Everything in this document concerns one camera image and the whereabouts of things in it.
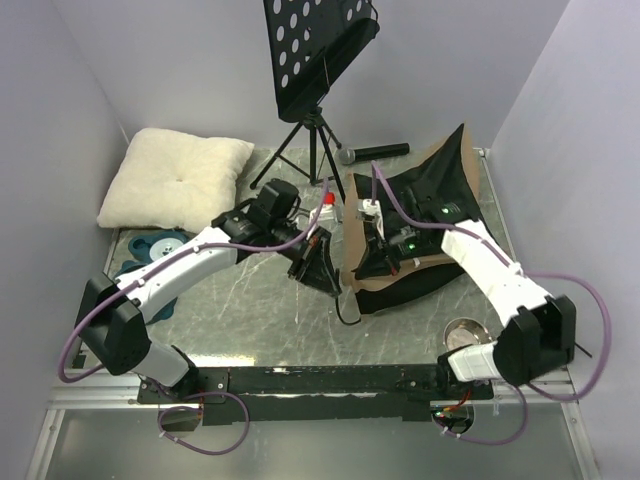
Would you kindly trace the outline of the tan pet tent fabric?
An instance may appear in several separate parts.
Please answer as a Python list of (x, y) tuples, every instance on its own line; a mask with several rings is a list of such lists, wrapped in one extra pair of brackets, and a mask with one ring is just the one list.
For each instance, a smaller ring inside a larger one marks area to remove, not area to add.
[(464, 124), (387, 182), (389, 192), (366, 174), (347, 175), (341, 278), (362, 315), (417, 300), (463, 275), (442, 252), (437, 226), (483, 217), (479, 163)]

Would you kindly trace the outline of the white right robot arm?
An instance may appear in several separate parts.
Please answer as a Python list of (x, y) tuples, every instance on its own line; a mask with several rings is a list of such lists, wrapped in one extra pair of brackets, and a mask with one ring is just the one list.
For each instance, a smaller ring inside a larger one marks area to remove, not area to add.
[(489, 343), (457, 347), (438, 358), (436, 385), (458, 398), (471, 383), (519, 387), (574, 358), (576, 308), (528, 278), (499, 247), (466, 184), (395, 185), (396, 196), (371, 200), (359, 176), (346, 196), (343, 281), (360, 315), (425, 297), (465, 275), (483, 293), (503, 329)]

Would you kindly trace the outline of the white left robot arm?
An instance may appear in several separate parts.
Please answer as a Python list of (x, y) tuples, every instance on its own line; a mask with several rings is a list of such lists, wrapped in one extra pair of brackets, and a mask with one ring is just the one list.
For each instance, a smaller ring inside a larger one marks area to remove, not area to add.
[(198, 368), (179, 348), (156, 342), (147, 330), (148, 322), (185, 291), (252, 254), (278, 253), (290, 262), (290, 279), (331, 298), (340, 296), (331, 234), (317, 215), (298, 229), (290, 213), (299, 201), (294, 185), (273, 179), (256, 197), (221, 214), (168, 255), (117, 279), (92, 278), (72, 336), (110, 374), (133, 372), (160, 384), (172, 400), (189, 400), (199, 386)]

